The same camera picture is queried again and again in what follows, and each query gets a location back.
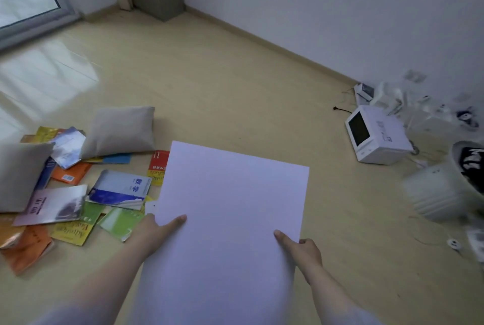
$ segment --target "white board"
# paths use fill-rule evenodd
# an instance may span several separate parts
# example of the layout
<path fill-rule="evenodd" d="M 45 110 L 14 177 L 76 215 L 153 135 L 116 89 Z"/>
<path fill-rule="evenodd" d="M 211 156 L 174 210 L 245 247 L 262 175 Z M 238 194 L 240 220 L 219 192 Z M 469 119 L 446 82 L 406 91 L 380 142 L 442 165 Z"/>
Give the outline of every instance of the white board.
<path fill-rule="evenodd" d="M 273 231 L 299 239 L 309 168 L 173 142 L 158 224 L 187 222 L 145 261 L 131 323 L 281 325 L 294 264 Z"/>

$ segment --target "cushion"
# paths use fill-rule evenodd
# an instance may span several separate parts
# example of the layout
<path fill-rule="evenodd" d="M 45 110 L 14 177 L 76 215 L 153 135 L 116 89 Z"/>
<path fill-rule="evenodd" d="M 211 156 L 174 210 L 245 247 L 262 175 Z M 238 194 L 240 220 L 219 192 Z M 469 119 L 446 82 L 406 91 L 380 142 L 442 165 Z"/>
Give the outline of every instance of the cushion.
<path fill-rule="evenodd" d="M 53 144 L 0 145 L 0 212 L 23 212 Z"/>
<path fill-rule="evenodd" d="M 81 159 L 155 149 L 154 107 L 106 107 L 97 110 L 81 148 Z"/>

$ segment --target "wooden trim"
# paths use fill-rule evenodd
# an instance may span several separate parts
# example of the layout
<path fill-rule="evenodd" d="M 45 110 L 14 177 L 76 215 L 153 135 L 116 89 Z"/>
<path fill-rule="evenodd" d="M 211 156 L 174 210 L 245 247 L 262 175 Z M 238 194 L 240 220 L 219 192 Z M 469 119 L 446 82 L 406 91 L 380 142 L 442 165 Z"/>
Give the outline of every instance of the wooden trim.
<path fill-rule="evenodd" d="M 97 10 L 93 13 L 82 14 L 81 16 L 86 22 L 92 23 L 92 22 L 96 22 L 97 20 L 99 20 L 102 17 L 107 16 L 108 14 L 117 12 L 118 10 L 119 10 L 119 4 L 116 3 L 116 4 L 113 4 L 109 7 L 102 8 L 101 10 Z"/>
<path fill-rule="evenodd" d="M 243 29 L 240 29 L 238 27 L 233 26 L 232 24 L 229 24 L 227 22 L 224 22 L 218 18 L 215 18 L 207 13 L 204 13 L 198 9 L 189 7 L 188 5 L 185 6 L 186 11 L 194 16 L 203 18 L 209 22 L 212 22 L 216 25 L 221 26 L 223 29 L 226 29 L 227 31 L 245 37 L 251 41 L 254 41 L 258 43 L 259 45 L 262 45 L 263 47 L 266 47 L 268 49 L 271 49 L 275 51 L 276 53 L 280 53 L 282 55 L 285 55 L 287 57 L 290 57 L 293 60 L 296 60 L 302 64 L 308 65 L 312 67 L 313 69 L 316 69 L 318 71 L 321 71 L 322 73 L 329 75 L 330 77 L 333 77 L 341 82 L 347 83 L 351 86 L 355 86 L 356 84 L 359 84 L 359 82 L 355 81 L 353 78 L 347 77 L 337 71 L 334 71 L 332 69 L 329 69 L 325 67 L 324 65 L 318 64 L 312 60 L 309 60 L 301 55 L 298 55 L 296 53 L 293 53 L 292 51 L 289 51 L 281 46 L 278 46 L 276 44 L 273 44 L 272 42 L 269 42 L 267 40 L 264 40 L 260 38 L 259 36 L 253 35 L 252 33 L 249 33 L 247 31 L 244 31 Z"/>

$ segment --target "wooden floor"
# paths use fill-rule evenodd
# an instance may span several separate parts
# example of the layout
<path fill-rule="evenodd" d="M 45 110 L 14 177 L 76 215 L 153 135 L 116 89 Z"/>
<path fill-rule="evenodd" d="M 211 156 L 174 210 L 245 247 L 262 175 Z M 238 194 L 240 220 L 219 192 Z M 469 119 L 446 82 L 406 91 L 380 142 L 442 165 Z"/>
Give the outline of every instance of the wooden floor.
<path fill-rule="evenodd" d="M 349 88 L 190 14 L 162 23 L 120 11 L 0 56 L 0 138 L 18 140 L 40 125 L 88 131 L 102 106 L 156 106 L 160 149 L 179 140 L 310 166 L 301 236 L 316 241 L 324 265 L 382 322 L 482 323 L 482 276 L 463 232 L 412 218 L 400 183 L 414 164 L 356 161 L 348 114 L 332 110 L 353 108 Z M 114 168 L 143 174 L 148 161 Z M 465 244 L 463 256 L 445 245 L 448 235 Z M 40 316 L 120 246 L 96 228 L 84 247 L 58 242 L 18 278 L 0 262 L 2 323 Z M 298 271 L 288 323 L 318 323 Z"/>

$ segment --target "white trash can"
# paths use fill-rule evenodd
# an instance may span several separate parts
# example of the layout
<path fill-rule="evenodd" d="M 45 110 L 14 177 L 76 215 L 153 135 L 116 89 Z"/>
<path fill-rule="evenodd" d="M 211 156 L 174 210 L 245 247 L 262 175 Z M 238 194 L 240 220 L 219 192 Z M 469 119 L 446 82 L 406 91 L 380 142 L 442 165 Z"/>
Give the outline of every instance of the white trash can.
<path fill-rule="evenodd" d="M 484 207 L 484 195 L 461 174 L 463 147 L 484 148 L 474 142 L 457 142 L 445 162 L 422 169 L 403 181 L 415 211 L 432 221 L 444 221 Z"/>

